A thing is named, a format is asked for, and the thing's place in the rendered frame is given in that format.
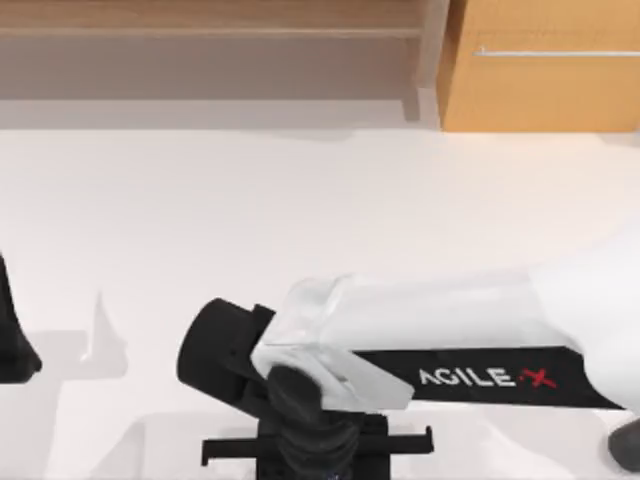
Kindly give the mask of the open wooden shelf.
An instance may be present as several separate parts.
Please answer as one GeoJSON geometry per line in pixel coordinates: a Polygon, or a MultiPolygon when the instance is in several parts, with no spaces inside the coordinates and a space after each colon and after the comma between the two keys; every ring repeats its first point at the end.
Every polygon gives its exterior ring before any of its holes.
{"type": "Polygon", "coordinates": [[[396,100],[416,118],[452,0],[0,0],[0,99],[396,100]]]}

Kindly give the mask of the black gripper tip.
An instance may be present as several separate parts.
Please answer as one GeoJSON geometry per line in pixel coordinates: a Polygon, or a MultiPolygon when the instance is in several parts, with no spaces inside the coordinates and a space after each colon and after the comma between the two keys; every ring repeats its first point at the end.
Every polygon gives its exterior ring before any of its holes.
{"type": "Polygon", "coordinates": [[[25,384],[42,366],[19,322],[6,263],[0,254],[0,385],[25,384]]]}

